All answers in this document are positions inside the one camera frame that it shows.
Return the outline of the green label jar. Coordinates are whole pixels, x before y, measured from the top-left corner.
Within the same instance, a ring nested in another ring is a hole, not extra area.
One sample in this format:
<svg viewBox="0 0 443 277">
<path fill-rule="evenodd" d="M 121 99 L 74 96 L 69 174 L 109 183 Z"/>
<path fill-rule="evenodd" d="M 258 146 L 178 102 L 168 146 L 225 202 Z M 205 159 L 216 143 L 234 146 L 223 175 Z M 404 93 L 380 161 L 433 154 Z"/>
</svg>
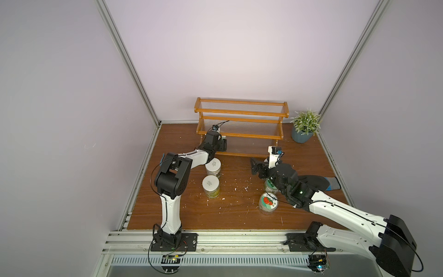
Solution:
<svg viewBox="0 0 443 277">
<path fill-rule="evenodd" d="M 270 179 L 266 179 L 264 181 L 264 190 L 266 193 L 273 193 L 274 195 L 279 193 L 279 189 L 274 186 L 274 184 Z"/>
<path fill-rule="evenodd" d="M 210 162 L 205 165 L 205 169 L 208 175 L 214 175 L 217 178 L 221 176 L 221 166 L 222 163 L 218 158 L 213 158 Z"/>
</svg>

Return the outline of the red label tomato seed jar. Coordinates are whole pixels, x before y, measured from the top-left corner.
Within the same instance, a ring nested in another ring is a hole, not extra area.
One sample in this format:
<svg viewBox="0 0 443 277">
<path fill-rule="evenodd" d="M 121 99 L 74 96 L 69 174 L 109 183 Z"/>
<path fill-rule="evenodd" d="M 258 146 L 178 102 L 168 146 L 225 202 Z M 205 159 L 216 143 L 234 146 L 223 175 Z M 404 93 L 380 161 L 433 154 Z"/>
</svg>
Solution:
<svg viewBox="0 0 443 277">
<path fill-rule="evenodd" d="M 273 193 L 265 192 L 258 202 L 260 211 L 265 215 L 270 215 L 278 208 L 279 201 Z"/>
</svg>

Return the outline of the tall white tin can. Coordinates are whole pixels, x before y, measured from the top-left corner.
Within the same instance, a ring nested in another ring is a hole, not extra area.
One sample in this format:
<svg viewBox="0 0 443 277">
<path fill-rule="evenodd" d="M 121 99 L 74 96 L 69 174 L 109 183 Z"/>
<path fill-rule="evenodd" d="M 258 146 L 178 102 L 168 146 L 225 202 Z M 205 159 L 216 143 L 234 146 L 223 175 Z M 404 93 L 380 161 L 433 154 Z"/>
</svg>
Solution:
<svg viewBox="0 0 443 277">
<path fill-rule="evenodd" d="M 205 194 L 211 198 L 217 198 L 220 193 L 219 179 L 215 175 L 208 175 L 203 179 L 202 186 Z"/>
</svg>

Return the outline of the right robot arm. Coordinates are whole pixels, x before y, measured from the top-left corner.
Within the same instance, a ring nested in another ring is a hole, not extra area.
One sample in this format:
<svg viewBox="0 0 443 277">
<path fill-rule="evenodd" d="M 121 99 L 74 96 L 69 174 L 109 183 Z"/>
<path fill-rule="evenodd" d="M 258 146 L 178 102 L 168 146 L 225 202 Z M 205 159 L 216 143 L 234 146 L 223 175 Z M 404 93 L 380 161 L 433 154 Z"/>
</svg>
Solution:
<svg viewBox="0 0 443 277">
<path fill-rule="evenodd" d="M 395 277 L 409 277 L 418 256 L 416 242 L 401 218 L 373 215 L 325 193 L 328 181 L 318 175 L 298 175 L 291 165 L 279 158 L 263 162 L 251 158 L 251 173 L 269 179 L 293 208 L 328 218 L 347 228 L 342 235 L 316 224 L 316 232 L 306 240 L 318 249 L 336 248 L 374 260 Z"/>
</svg>

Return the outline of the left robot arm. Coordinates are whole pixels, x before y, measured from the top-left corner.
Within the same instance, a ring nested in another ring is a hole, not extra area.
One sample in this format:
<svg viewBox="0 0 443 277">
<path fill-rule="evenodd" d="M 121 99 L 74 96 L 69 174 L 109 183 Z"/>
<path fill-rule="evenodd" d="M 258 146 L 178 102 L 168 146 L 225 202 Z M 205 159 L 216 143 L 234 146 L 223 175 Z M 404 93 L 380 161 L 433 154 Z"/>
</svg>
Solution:
<svg viewBox="0 0 443 277">
<path fill-rule="evenodd" d="M 180 200 L 193 168 L 208 164 L 217 152 L 227 150 L 227 140 L 216 130 L 206 133 L 203 142 L 193 151 L 176 154 L 169 152 L 160 162 L 153 184 L 162 203 L 162 223 L 158 236 L 169 244 L 181 241 Z"/>
</svg>

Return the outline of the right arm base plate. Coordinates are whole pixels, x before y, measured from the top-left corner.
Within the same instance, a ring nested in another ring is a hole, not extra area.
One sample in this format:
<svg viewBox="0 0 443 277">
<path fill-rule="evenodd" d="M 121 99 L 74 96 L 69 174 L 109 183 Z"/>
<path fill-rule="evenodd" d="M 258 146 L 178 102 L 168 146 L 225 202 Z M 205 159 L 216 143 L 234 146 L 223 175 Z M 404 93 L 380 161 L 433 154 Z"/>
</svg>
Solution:
<svg viewBox="0 0 443 277">
<path fill-rule="evenodd" d="M 320 244 L 317 237 L 305 233 L 287 233 L 286 241 L 291 252 L 335 252 L 336 248 L 327 248 Z"/>
</svg>

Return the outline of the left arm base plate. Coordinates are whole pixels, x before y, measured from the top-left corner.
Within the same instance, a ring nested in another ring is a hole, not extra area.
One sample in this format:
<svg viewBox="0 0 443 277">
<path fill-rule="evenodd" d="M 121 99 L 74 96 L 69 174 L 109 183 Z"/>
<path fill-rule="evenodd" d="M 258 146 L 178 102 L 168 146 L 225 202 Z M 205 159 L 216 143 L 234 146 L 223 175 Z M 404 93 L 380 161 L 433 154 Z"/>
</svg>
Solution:
<svg viewBox="0 0 443 277">
<path fill-rule="evenodd" d="M 150 251 L 153 252 L 195 252 L 197 249 L 197 233 L 181 233 L 175 235 L 168 233 L 154 234 Z"/>
</svg>

